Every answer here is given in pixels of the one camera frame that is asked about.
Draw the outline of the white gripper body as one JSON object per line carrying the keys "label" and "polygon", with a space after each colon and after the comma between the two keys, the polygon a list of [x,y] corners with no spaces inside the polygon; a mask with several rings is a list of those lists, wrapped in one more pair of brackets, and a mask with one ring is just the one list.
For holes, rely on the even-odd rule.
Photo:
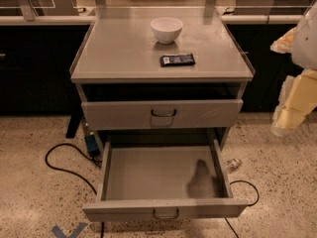
{"label": "white gripper body", "polygon": [[296,26],[291,56],[295,64],[305,69],[317,69],[317,3]]}

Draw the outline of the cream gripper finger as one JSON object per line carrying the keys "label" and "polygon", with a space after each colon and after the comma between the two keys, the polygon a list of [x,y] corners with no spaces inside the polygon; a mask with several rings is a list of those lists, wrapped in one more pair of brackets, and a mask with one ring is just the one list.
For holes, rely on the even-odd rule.
{"label": "cream gripper finger", "polygon": [[298,76],[288,76],[275,107],[271,132],[279,137],[291,134],[317,107],[317,70],[304,69]]}
{"label": "cream gripper finger", "polygon": [[293,36],[295,33],[295,29],[292,28],[288,32],[286,32],[282,37],[277,39],[272,43],[270,49],[279,54],[286,54],[292,52],[293,47]]}

